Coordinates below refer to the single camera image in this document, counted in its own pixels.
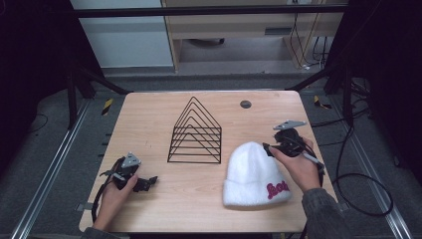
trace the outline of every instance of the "person's left hand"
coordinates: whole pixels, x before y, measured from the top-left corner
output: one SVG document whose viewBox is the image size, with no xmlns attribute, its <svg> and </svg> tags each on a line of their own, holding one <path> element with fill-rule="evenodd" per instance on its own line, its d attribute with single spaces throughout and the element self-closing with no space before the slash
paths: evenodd
<svg viewBox="0 0 422 239">
<path fill-rule="evenodd" d="M 113 182 L 106 186 L 105 191 L 103 192 L 100 212 L 97 216 L 96 222 L 93 225 L 93 228 L 101 231 L 107 230 L 109 224 L 120 212 L 123 204 L 132 192 L 132 189 L 136 186 L 136 183 L 137 175 L 135 174 L 127 182 L 127 185 L 121 190 L 118 190 Z"/>
</svg>

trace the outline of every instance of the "floor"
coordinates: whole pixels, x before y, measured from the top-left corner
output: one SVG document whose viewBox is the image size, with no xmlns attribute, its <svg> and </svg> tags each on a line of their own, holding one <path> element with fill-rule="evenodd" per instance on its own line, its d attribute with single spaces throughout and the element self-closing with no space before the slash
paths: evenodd
<svg viewBox="0 0 422 239">
<path fill-rule="evenodd" d="M 296 69 L 286 46 L 280 38 L 226 39 L 223 45 L 213 42 L 185 41 L 180 58 L 180 68 L 171 74 L 148 74 L 142 78 L 109 78 L 110 81 L 134 91 L 198 91 L 283 89 L 306 79 L 319 71 L 321 64 L 308 54 L 316 64 L 308 70 Z M 321 87 L 324 79 L 301 91 L 310 123 L 340 118 L 341 95 L 326 96 Z M 70 148 L 61 148 L 67 138 L 68 113 L 66 92 L 45 98 L 39 104 L 39 115 L 31 132 L 17 155 L 8 175 L 0 182 L 0 237 L 8 238 L 16 232 L 19 222 L 28 209 L 37 215 L 28 221 L 28 233 L 42 238 L 79 236 L 78 222 L 81 212 L 75 207 L 83 203 L 91 191 L 106 144 L 118 117 L 124 96 L 95 85 L 98 93 L 91 101 L 79 99 L 81 109 L 86 109 L 80 129 L 71 137 Z M 319 96 L 323 105 L 331 110 L 316 107 Z M 113 105 L 106 117 L 101 116 L 104 103 L 113 98 Z M 394 210 L 385 217 L 371 217 L 345 206 L 345 218 L 355 238 L 422 238 L 422 188 L 406 168 L 396 167 L 393 155 L 377 125 L 377 119 L 366 110 L 367 104 L 354 98 L 355 112 L 364 111 L 355 119 L 354 134 L 347 141 L 340 156 L 341 143 L 348 127 L 342 122 L 330 126 L 315 126 L 317 144 L 324 158 L 327 172 L 335 178 L 335 167 L 341 159 L 340 173 L 360 172 L 379 179 L 394 198 Z M 57 153 L 63 161 L 56 163 L 61 170 L 47 174 L 55 163 Z M 38 195 L 38 186 L 51 180 L 49 193 L 31 208 L 31 200 Z M 365 211 L 379 213 L 389 201 L 383 189 L 360 177 L 341 181 L 345 196 Z M 336 191 L 341 205 L 344 200 Z M 273 235 L 282 238 L 281 234 Z"/>
</svg>

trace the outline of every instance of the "hand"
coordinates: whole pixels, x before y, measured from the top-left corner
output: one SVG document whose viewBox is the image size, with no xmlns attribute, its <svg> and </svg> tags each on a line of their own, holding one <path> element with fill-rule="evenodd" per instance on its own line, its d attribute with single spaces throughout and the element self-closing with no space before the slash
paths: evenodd
<svg viewBox="0 0 422 239">
<path fill-rule="evenodd" d="M 314 143 L 311 140 L 304 137 L 303 139 L 310 148 L 314 148 Z M 303 193 L 310 189 L 320 187 L 316 165 L 309 159 L 305 158 L 302 153 L 296 157 L 289 157 L 271 146 L 269 147 L 269 150 L 276 160 L 286 167 L 293 181 L 298 185 Z"/>
<path fill-rule="evenodd" d="M 127 182 L 127 185 L 118 190 L 113 182 L 109 183 L 105 191 L 103 192 L 102 204 L 100 208 L 99 215 L 93 227 L 106 231 L 109 227 L 109 224 L 115 218 L 115 216 L 120 212 L 121 207 L 127 200 L 128 196 L 132 192 L 132 189 L 136 186 L 137 176 L 134 175 Z"/>
</svg>

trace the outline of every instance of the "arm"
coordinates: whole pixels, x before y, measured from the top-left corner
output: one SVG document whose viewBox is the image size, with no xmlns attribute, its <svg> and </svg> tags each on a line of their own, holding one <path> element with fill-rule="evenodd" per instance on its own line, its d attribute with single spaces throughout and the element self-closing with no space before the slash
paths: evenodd
<svg viewBox="0 0 422 239">
<path fill-rule="evenodd" d="M 102 206 L 99 211 L 99 216 L 93 227 L 87 228 L 82 238 L 117 238 L 109 233 L 106 233 L 109 225 L 115 216 L 120 212 L 122 206 L 132 192 L 132 189 L 137 183 L 137 176 L 134 175 L 127 185 L 118 190 L 114 183 L 109 183 L 103 192 Z"/>
<path fill-rule="evenodd" d="M 313 148 L 312 141 L 304 142 Z M 309 238 L 351 238 L 335 200 L 319 185 L 317 166 L 303 154 L 288 157 L 278 149 L 270 147 L 270 152 L 281 162 L 293 181 L 304 193 L 302 206 L 308 219 Z"/>
</svg>

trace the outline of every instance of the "sleeve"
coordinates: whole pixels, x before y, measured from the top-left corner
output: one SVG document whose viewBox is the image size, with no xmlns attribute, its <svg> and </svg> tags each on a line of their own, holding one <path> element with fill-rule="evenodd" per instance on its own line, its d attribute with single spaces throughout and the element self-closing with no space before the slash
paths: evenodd
<svg viewBox="0 0 422 239">
<path fill-rule="evenodd" d="M 351 232 L 337 203 L 323 188 L 306 191 L 302 200 L 308 223 L 308 236 L 316 238 L 351 238 Z"/>
<path fill-rule="evenodd" d="M 81 239 L 118 239 L 118 237 L 107 232 L 89 227 L 85 230 Z"/>
</svg>

